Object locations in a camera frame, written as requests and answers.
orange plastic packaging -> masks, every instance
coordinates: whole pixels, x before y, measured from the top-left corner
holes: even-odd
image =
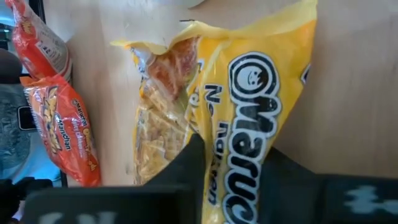
[[[22,77],[26,98],[51,160],[84,187],[101,183],[86,108],[60,75],[34,82]]]
[[[66,43],[24,0],[6,0],[14,13],[12,41],[22,64],[35,80],[61,74],[68,82],[72,59]]]

cartoon face logo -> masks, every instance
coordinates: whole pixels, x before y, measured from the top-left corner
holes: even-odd
[[[249,52],[228,66],[231,93],[241,98],[274,95],[279,89],[277,71],[272,60],[260,52]]]

light wood surface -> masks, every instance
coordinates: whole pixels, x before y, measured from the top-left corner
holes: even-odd
[[[109,42],[167,44],[197,19],[238,28],[295,0],[44,0],[68,42],[73,84],[88,108],[105,185],[128,185],[140,76]],[[320,0],[312,71],[275,145],[315,172],[398,177],[398,1]]]

instant ramen bag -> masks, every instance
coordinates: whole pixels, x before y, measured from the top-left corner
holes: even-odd
[[[303,0],[238,30],[192,22],[168,47],[115,42],[184,110],[185,143],[194,132],[205,140],[203,223],[257,223],[261,166],[303,90],[316,4]]]
[[[142,185],[158,174],[182,149],[187,122],[170,109],[157,86],[144,80],[133,132],[134,184]]]
[[[101,183],[87,111],[60,75],[33,82],[22,77],[27,101],[50,159],[84,187]]]
[[[61,74],[70,81],[72,59],[66,43],[58,37],[24,0],[6,0],[16,27],[12,42],[22,64],[38,80]]]

maruchan logo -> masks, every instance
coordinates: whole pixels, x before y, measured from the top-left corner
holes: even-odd
[[[260,52],[240,55],[228,72],[236,116],[228,139],[230,170],[224,178],[223,212],[230,224],[257,223],[261,162],[282,108],[276,96],[279,77],[271,58]]]

